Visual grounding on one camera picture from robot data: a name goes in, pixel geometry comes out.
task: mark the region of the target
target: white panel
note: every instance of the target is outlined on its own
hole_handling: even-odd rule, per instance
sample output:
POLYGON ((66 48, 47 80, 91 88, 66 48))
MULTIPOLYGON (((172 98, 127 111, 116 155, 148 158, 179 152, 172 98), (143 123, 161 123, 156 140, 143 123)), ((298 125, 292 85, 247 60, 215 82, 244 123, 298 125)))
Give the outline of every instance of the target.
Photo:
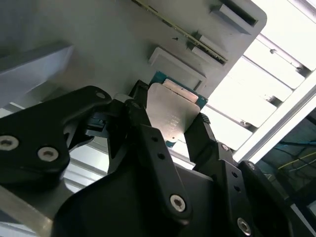
POLYGON ((230 77, 222 80, 209 97, 208 103, 218 111, 230 117, 239 117, 255 127, 260 127, 277 109, 230 77))
POLYGON ((257 39, 244 55, 293 89, 296 89, 304 80, 304 77, 295 71, 295 67, 279 55, 271 54, 270 49, 257 39))
POLYGON ((74 149, 70 155, 105 172, 109 169, 109 156, 87 145, 74 149))
POLYGON ((86 169, 83 169, 83 168, 80 168, 80 167, 78 167, 76 165, 71 164, 71 161, 70 161, 70 164, 67 167, 67 171, 71 171, 71 172, 83 175, 83 176, 85 176, 85 177, 87 177, 89 179, 92 179, 94 181, 97 181, 97 180, 102 178, 101 175, 98 175, 96 173, 93 173, 91 171, 88 171, 86 169))
POLYGON ((73 180, 79 184, 82 184, 84 186, 88 186, 90 184, 93 184, 95 182, 95 180, 86 178, 84 175, 81 175, 79 173, 75 173, 75 172, 70 172, 68 170, 66 170, 64 177, 70 180, 73 180))
POLYGON ((237 150, 252 134, 249 130, 209 107, 204 107, 201 112, 208 116, 216 140, 233 150, 237 150))
POLYGON ((176 158, 176 157, 173 157, 173 156, 171 156, 171 158, 172 158, 174 163, 176 163, 176 164, 178 164, 178 165, 180 165, 180 166, 182 166, 182 167, 184 167, 186 169, 192 170, 193 167, 194 167, 194 165, 192 165, 190 163, 187 163, 187 162, 185 162, 185 161, 183 161, 183 160, 181 160, 179 158, 176 158))
POLYGON ((73 185, 71 185, 71 184, 65 183, 65 185, 66 185, 66 187, 67 187, 70 191, 72 191, 73 193, 79 192, 79 191, 81 190, 80 188, 75 187, 75 186, 73 186, 73 185))
POLYGON ((195 90, 199 83, 206 81, 203 74, 159 47, 154 50, 148 63, 192 90, 195 90))
POLYGON ((316 25, 287 0, 252 0, 268 17, 262 34, 295 59, 316 67, 316 25))
POLYGON ((174 146, 172 147, 172 150, 185 157, 189 157, 187 144, 184 142, 177 141, 176 144, 174 144, 174 146))
POLYGON ((5 117, 7 115, 10 115, 12 112, 5 110, 5 109, 0 109, 0 118, 5 117))
POLYGON ((285 84, 245 58, 240 58, 228 75, 245 89, 264 99, 275 96, 284 101, 292 93, 292 90, 285 84))

